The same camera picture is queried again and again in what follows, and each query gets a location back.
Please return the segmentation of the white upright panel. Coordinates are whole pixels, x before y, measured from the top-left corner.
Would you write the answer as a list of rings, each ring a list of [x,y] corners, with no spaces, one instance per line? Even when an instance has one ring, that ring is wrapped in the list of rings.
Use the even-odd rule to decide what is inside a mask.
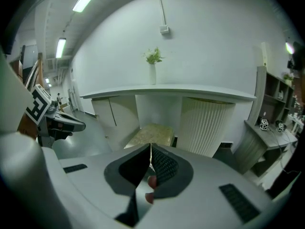
[[[265,42],[261,43],[261,50],[263,55],[263,64],[266,67],[267,66],[267,46]]]

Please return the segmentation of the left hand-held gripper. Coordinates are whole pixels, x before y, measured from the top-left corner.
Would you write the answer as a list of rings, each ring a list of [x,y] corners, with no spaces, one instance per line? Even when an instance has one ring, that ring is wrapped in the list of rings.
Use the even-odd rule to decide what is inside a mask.
[[[70,133],[81,132],[86,128],[81,120],[60,112],[58,103],[51,99],[40,84],[34,86],[31,94],[32,103],[25,113],[37,126],[37,140],[41,146],[51,148],[54,141],[65,139]]]

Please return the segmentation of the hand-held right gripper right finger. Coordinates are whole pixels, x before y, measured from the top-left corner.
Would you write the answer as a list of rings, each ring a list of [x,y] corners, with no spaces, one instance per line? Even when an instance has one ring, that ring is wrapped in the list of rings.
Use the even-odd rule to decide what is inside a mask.
[[[142,229],[261,229],[272,200],[214,158],[152,145],[157,186]]]

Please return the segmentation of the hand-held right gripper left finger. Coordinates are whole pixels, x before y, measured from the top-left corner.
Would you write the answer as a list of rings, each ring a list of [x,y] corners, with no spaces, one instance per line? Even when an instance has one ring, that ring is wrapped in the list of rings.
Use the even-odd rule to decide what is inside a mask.
[[[104,155],[61,159],[69,181],[106,216],[137,223],[152,207],[145,198],[152,189],[147,178],[151,145],[137,145]]]

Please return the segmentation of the cream floral cushion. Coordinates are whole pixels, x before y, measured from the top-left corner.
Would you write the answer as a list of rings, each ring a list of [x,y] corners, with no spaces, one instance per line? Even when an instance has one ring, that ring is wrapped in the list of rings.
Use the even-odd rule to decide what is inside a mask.
[[[172,127],[151,123],[140,129],[124,148],[147,143],[171,146],[174,139],[174,129]]]

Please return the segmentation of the person's right hand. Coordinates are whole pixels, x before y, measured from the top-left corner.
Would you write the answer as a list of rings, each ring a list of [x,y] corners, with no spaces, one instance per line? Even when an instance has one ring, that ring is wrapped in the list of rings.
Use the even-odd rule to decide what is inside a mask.
[[[157,187],[157,177],[156,176],[149,176],[147,179],[147,182],[148,182],[148,185],[150,188],[152,188],[153,190],[156,189],[156,187]],[[148,203],[153,204],[154,193],[153,192],[146,193],[145,199]]]

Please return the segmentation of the small potted plant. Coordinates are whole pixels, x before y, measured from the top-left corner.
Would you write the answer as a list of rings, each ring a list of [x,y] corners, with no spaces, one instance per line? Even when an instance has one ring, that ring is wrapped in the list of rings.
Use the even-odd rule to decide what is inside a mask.
[[[283,80],[285,81],[285,83],[288,85],[288,86],[290,86],[290,87],[292,87],[292,81],[293,81],[293,76],[291,75],[291,74],[289,74],[289,73],[284,73],[283,74]]]

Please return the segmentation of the white curved counter table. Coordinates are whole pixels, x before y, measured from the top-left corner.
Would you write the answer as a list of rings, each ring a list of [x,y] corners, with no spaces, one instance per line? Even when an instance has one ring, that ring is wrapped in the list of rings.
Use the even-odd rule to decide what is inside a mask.
[[[176,147],[207,157],[213,157],[222,142],[235,105],[256,99],[233,89],[193,84],[133,85],[82,95],[83,99],[91,100],[113,151],[124,149],[140,130],[137,95],[181,97]]]

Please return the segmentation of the white flower bouquet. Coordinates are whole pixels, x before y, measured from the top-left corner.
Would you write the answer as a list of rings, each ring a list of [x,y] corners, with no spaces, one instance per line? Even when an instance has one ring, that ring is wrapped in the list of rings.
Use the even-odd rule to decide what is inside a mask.
[[[162,62],[164,59],[164,57],[161,56],[161,51],[158,47],[154,50],[148,49],[148,51],[143,54],[143,57],[148,64],[156,64]]]

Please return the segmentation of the grey desk with shelves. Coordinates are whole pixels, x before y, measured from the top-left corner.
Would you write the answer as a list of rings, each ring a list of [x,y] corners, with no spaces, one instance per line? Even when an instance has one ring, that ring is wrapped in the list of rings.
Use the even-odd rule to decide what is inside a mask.
[[[278,99],[281,90],[284,92],[283,100]],[[269,73],[267,67],[257,68],[256,99],[244,122],[245,135],[234,152],[239,173],[252,170],[257,177],[265,175],[279,162],[285,150],[297,142],[297,138],[287,129],[281,133],[276,131],[278,123],[286,123],[293,93],[293,87]],[[266,131],[260,129],[262,118],[269,123]]]

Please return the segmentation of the dark wooden furniture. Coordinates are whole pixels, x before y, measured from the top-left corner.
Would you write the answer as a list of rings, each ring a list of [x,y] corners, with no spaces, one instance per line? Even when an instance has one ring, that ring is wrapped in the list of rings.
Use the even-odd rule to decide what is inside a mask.
[[[27,90],[37,84],[43,86],[42,53],[37,53],[36,45],[23,45],[19,57],[9,64]]]

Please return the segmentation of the white vase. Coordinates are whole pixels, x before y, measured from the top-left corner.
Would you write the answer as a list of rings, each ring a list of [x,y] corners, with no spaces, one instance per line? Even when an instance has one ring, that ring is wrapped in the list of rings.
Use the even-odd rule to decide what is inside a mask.
[[[155,64],[149,64],[149,80],[151,85],[156,84],[156,67]]]

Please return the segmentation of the white wall conduit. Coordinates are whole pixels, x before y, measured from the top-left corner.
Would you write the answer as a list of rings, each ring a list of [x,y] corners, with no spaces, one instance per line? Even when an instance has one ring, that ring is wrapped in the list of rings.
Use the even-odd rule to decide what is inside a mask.
[[[163,1],[159,0],[159,3],[160,3],[160,8],[161,8],[163,25],[166,25],[166,18],[165,18],[165,14],[164,14]]]

